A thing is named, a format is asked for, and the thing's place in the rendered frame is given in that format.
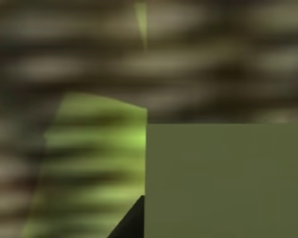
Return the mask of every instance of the green triangle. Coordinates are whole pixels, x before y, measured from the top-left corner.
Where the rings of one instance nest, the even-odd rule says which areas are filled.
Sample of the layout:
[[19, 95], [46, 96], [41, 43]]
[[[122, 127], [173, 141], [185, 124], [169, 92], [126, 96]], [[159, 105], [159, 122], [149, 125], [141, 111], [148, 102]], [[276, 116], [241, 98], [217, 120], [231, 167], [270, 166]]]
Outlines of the green triangle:
[[136, 0], [135, 8], [138, 20], [138, 26], [140, 29], [141, 38], [143, 41], [144, 49], [148, 47], [147, 41], [147, 4], [145, 0]]

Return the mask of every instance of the blurred background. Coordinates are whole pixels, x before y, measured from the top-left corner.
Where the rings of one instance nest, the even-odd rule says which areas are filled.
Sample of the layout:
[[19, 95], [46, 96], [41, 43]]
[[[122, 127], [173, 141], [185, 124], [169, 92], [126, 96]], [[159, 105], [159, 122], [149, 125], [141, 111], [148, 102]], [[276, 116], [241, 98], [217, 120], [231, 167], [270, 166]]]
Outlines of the blurred background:
[[146, 123], [298, 123], [298, 0], [0, 0], [0, 238], [106, 237]]

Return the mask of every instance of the dark shape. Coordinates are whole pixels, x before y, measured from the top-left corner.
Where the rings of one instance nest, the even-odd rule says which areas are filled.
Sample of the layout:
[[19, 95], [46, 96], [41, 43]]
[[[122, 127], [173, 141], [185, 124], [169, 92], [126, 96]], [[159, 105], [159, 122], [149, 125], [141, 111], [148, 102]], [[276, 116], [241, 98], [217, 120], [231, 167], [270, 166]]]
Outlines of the dark shape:
[[144, 238], [145, 196], [141, 196], [108, 238]]

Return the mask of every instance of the olive green rectangle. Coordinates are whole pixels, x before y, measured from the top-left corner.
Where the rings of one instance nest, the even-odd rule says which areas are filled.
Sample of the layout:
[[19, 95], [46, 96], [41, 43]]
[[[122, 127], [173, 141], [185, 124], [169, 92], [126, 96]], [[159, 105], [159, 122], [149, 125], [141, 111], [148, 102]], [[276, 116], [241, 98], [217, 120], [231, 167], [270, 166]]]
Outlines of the olive green rectangle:
[[298, 238], [298, 124], [150, 124], [146, 238]]

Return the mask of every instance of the brown blurry background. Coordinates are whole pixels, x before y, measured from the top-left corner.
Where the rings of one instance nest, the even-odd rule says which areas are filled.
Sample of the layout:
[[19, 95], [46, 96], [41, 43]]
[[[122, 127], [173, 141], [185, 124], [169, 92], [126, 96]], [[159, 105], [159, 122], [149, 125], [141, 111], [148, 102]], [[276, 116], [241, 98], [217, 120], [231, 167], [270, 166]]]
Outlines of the brown blurry background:
[[147, 0], [147, 16], [132, 0], [0, 0], [0, 238], [20, 237], [43, 133], [72, 91], [146, 108], [149, 123], [298, 122], [298, 0]]

